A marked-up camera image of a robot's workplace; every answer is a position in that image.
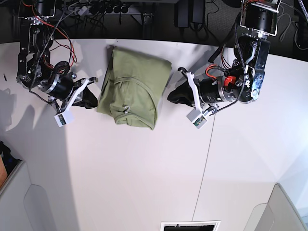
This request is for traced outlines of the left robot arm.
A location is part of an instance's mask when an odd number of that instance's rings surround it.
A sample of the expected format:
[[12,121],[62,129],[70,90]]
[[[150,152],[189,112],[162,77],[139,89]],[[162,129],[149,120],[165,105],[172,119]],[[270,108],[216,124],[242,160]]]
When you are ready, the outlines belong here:
[[226,38],[208,59],[206,78],[195,79],[183,67],[178,71],[186,81],[167,99],[205,114],[221,111],[216,105],[258,100],[270,51],[268,36],[277,34],[279,0],[243,0],[241,11]]

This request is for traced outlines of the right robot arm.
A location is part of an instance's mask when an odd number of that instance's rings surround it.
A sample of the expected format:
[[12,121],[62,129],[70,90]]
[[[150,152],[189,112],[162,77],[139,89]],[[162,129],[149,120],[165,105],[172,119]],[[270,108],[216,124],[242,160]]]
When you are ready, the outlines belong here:
[[[68,107],[70,100],[73,106],[95,108],[98,100],[88,85],[98,79],[76,79],[76,74],[71,70],[77,62],[75,49],[68,34],[59,26],[64,16],[61,15],[55,24],[48,22],[49,18],[55,16],[55,11],[54,0],[20,2],[20,51],[16,80],[29,93],[53,106],[58,113]],[[70,57],[67,61],[52,65],[51,51],[56,32],[68,40],[69,44],[64,47],[69,49]]]

